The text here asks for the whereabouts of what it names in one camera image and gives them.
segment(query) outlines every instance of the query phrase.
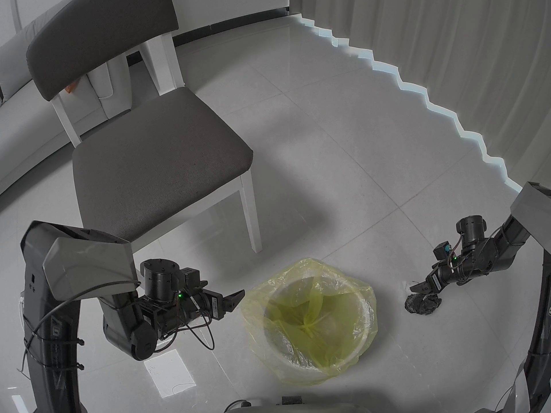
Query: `curtain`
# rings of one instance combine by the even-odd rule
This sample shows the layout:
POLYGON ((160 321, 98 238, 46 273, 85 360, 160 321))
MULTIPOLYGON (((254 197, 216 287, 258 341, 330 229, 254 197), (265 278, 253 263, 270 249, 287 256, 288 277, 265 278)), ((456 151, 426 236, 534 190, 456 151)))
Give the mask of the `curtain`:
POLYGON ((511 179, 551 187, 550 0, 290 0, 482 134, 511 179))

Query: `white sofa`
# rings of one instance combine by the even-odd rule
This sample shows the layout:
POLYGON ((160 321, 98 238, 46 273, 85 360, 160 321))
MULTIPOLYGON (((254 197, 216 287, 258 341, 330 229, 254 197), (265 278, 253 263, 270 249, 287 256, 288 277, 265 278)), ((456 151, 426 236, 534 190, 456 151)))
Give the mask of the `white sofa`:
MULTIPOLYGON (((121 55, 79 80, 61 97, 79 134, 132 106, 126 56, 121 55)), ((69 143, 52 105, 33 81, 0 107, 0 193, 56 150, 69 143)))

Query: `gray upholstered seat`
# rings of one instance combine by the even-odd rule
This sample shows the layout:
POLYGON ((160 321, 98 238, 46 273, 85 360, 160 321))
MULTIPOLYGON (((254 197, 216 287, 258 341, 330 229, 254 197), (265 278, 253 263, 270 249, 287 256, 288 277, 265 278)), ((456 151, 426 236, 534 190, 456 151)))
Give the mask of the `gray upholstered seat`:
POLYGON ((245 173, 252 150, 186 87, 84 140, 73 153, 82 223, 134 241, 245 173))

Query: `chair leg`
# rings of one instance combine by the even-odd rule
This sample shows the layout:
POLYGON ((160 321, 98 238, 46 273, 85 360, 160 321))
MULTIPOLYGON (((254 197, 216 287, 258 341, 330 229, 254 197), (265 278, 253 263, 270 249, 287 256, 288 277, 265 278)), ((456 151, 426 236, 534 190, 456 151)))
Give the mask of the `chair leg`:
POLYGON ((260 228, 256 214, 255 192, 252 189, 251 170, 249 169, 249 171, 240 177, 241 188, 239 189, 239 194, 241 195, 241 203, 243 204, 245 220, 247 221, 247 230, 249 230, 252 250, 258 253, 262 251, 262 242, 260 240, 260 228))

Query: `floor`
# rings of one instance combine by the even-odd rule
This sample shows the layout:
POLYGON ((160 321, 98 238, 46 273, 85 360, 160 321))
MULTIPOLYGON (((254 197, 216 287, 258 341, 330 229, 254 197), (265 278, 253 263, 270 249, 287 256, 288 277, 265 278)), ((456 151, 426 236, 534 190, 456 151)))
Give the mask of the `floor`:
MULTIPOLYGON (((358 403, 373 413, 494 408, 531 339, 542 251, 531 239, 509 270, 449 286, 429 317, 404 310, 404 284, 426 277, 433 246, 455 242, 455 224, 467 215, 481 214, 493 230, 516 193, 449 118, 427 110, 420 94, 400 91, 392 75, 373 71, 358 53, 334 47, 298 17, 178 47, 187 86, 255 151, 264 250, 251 250, 235 194, 135 261, 170 258, 199 269, 210 289, 233 293, 300 258, 322 259, 373 286, 379 333, 372 346, 321 385, 284 385, 250 351, 237 310, 213 323, 214 352, 191 334, 178 336, 173 349, 195 386, 180 391, 183 383, 176 383, 179 393, 162 398, 144 363, 105 340, 99 304, 85 300, 79 362, 86 368, 79 378, 90 413, 222 412, 235 399, 275 404, 293 394, 311 403, 358 403)), ((137 106, 155 90, 143 63, 131 74, 137 106)), ((16 370, 23 351, 18 242, 32 219, 81 225, 69 146, 0 196, 0 410, 10 413, 15 401, 29 411, 35 406, 16 370)))

